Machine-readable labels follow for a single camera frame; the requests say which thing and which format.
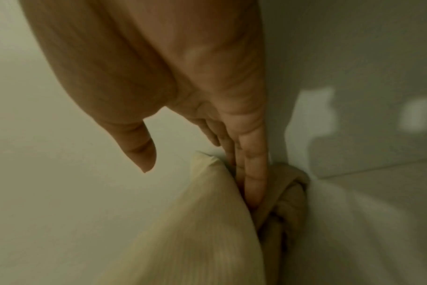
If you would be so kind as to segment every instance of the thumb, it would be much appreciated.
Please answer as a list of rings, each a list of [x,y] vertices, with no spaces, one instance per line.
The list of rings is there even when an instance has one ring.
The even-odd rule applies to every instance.
[[[156,146],[143,121],[132,124],[98,122],[117,142],[121,150],[146,173],[156,164]]]

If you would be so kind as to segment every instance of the fabric fold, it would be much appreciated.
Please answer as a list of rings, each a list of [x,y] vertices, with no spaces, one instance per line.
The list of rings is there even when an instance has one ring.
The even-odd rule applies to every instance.
[[[224,164],[196,153],[187,190],[97,284],[275,285],[304,224],[307,184],[296,168],[272,166],[268,193],[250,213]]]

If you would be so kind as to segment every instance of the beige fabric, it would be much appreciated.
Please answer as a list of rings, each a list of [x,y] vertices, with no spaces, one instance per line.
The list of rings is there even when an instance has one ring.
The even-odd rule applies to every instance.
[[[195,154],[189,188],[98,284],[275,285],[281,252],[305,219],[307,177],[286,165],[270,172],[250,215],[223,163]]]

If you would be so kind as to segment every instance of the cloth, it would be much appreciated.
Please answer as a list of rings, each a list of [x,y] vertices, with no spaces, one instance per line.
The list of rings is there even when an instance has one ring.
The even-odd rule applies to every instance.
[[[97,284],[275,285],[305,220],[307,183],[293,167],[272,166],[250,213],[223,163],[197,153],[188,189]]]

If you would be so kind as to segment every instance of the hand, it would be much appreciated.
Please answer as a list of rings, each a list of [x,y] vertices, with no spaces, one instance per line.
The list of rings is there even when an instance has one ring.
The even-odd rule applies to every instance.
[[[144,172],[143,119],[167,106],[236,165],[249,206],[267,185],[264,48],[256,0],[23,0],[73,100]]]

